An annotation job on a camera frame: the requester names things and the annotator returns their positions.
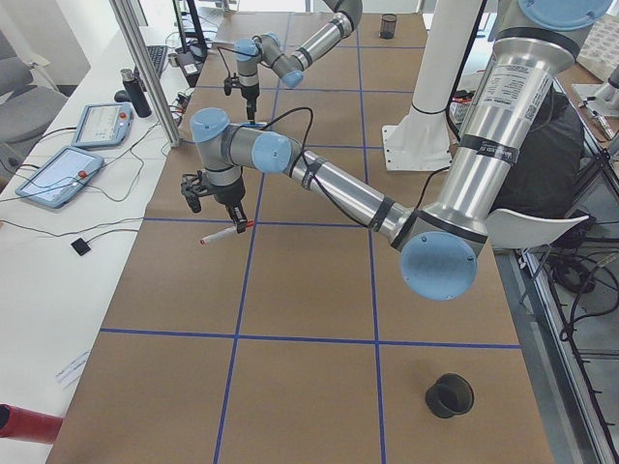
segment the black cup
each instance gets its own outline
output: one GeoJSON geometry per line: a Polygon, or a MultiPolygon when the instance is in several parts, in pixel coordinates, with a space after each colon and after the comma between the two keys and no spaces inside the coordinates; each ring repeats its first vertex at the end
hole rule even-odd
{"type": "Polygon", "coordinates": [[[398,17],[395,14],[384,14],[380,18],[380,38],[392,39],[396,34],[398,17]]]}
{"type": "Polygon", "coordinates": [[[442,375],[426,391],[426,404],[438,418],[448,419],[468,413],[475,396],[469,383],[457,374],[442,375]]]}

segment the computer mouse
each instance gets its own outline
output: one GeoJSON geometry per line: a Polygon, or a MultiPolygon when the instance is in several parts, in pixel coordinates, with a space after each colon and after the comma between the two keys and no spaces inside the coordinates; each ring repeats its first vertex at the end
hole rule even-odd
{"type": "Polygon", "coordinates": [[[119,90],[118,92],[116,92],[114,94],[114,101],[115,102],[128,102],[129,101],[129,94],[127,93],[126,90],[119,90]]]}

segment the marker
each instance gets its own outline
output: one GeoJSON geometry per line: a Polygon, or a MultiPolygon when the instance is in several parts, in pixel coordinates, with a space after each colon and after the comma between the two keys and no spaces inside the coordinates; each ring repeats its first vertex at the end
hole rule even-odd
{"type": "MultiPolygon", "coordinates": [[[[247,224],[247,228],[250,228],[253,226],[253,221],[252,220],[248,220],[248,224],[247,224]]],[[[201,245],[207,245],[210,244],[212,242],[215,242],[219,239],[223,239],[229,235],[234,235],[234,234],[238,234],[239,232],[236,230],[236,226],[232,226],[232,227],[228,227],[226,229],[221,230],[220,232],[216,232],[215,234],[212,235],[207,235],[206,237],[202,237],[200,239],[200,244],[201,245]]]]}

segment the black bottle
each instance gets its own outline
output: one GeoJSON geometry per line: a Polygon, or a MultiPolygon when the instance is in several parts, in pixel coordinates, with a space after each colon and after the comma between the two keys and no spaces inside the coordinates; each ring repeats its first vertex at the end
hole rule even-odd
{"type": "Polygon", "coordinates": [[[138,80],[133,75],[132,70],[120,70],[120,74],[123,76],[123,85],[129,95],[129,100],[132,102],[135,113],[140,118],[146,118],[151,115],[151,107],[146,101],[144,91],[139,85],[138,80]]]}

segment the white table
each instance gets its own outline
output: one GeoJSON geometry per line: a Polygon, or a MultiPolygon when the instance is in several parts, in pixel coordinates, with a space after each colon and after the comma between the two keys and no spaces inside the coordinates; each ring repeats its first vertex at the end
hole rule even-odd
{"type": "MultiPolygon", "coordinates": [[[[147,44],[163,44],[166,36],[166,32],[151,28],[143,28],[142,33],[147,44]]],[[[132,67],[133,60],[118,33],[48,130],[75,126],[87,103],[113,102],[116,91],[122,89],[120,70],[132,67]]],[[[162,87],[172,102],[177,92],[187,89],[187,82],[178,68],[167,67],[162,87]]],[[[119,157],[156,123],[154,113],[145,119],[135,118],[128,139],[119,148],[98,153],[107,160],[119,157]]],[[[41,165],[70,144],[72,137],[72,132],[47,137],[26,162],[41,165]]],[[[145,165],[137,185],[121,203],[86,188],[57,211],[23,199],[1,202],[0,218],[54,233],[141,218],[168,150],[160,126],[137,145],[134,152],[145,165]]],[[[122,197],[139,165],[136,158],[126,154],[103,169],[91,185],[113,197],[122,197]]],[[[19,172],[29,174],[25,169],[19,172]]],[[[22,182],[13,178],[0,200],[15,197],[15,188],[22,182]]],[[[63,390],[55,374],[92,347],[136,234],[117,232],[100,237],[84,256],[78,256],[70,243],[114,228],[137,229],[140,223],[127,222],[63,238],[49,238],[9,224],[0,227],[0,403],[65,415],[77,382],[63,390]]],[[[0,439],[0,462],[43,463],[50,449],[47,445],[0,439]]]]}

